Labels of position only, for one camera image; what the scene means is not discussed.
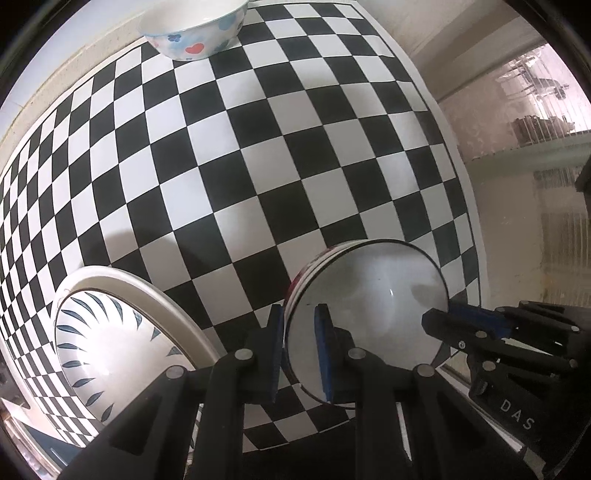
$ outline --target checkered tablecloth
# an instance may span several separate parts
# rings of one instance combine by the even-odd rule
[[[64,440],[84,446],[100,430],[64,378],[49,318],[83,265],[150,281],[220,353],[266,323],[308,260],[350,239],[412,242],[452,296],[480,303],[470,185],[416,74],[364,15],[354,2],[252,7],[238,42],[189,63],[138,41],[23,139],[0,182],[0,332]],[[348,418],[282,373],[274,405],[246,407],[245,450]]]

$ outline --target red heart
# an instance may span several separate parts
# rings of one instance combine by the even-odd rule
[[[187,53],[194,53],[194,54],[201,53],[201,51],[204,48],[205,48],[205,45],[203,45],[202,43],[196,43],[192,47],[185,48],[185,52],[187,52]]]

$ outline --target silver screw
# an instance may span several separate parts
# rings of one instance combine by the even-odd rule
[[[355,347],[349,350],[347,354],[349,355],[349,358],[352,358],[353,360],[361,360],[365,357],[365,350]]]
[[[171,367],[168,367],[168,370],[166,370],[166,376],[170,380],[173,380],[175,378],[181,378],[183,376],[183,373],[184,373],[184,368],[181,367],[180,365],[173,365]]]
[[[435,375],[435,369],[431,365],[421,364],[417,367],[417,373],[421,377],[429,378]]]
[[[236,350],[236,353],[234,354],[238,360],[250,360],[252,355],[252,350],[248,348],[240,348],[240,350]]]
[[[492,372],[495,370],[496,365],[494,364],[494,362],[487,360],[486,362],[482,362],[482,368],[487,372]]]

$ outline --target black and white checkered surface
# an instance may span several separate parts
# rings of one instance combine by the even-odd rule
[[[83,265],[152,282],[221,353],[266,323],[307,261],[350,239],[410,241],[452,296],[480,303],[470,186],[355,4],[251,8],[239,41],[192,63],[140,41],[123,49],[64,94],[5,170],[0,331],[70,443],[100,422],[64,378],[49,312]],[[283,373],[280,387],[276,404],[247,406],[245,450],[348,420]]]

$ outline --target bolt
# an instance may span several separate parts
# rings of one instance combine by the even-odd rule
[[[238,360],[250,360],[252,355],[252,350],[248,348],[240,348],[240,350],[236,350],[234,357],[236,357]]]
[[[421,377],[429,378],[435,375],[435,369],[431,365],[421,364],[417,367],[417,373]]]
[[[482,368],[487,372],[492,372],[495,370],[496,365],[494,364],[494,362],[487,360],[486,362],[482,362]]]
[[[352,358],[353,360],[361,360],[365,357],[365,350],[363,350],[362,348],[355,347],[349,350],[348,355],[349,358]]]
[[[180,365],[173,365],[171,367],[168,367],[168,370],[166,370],[166,376],[170,380],[174,380],[175,378],[181,378],[183,376],[183,373],[184,368]]]

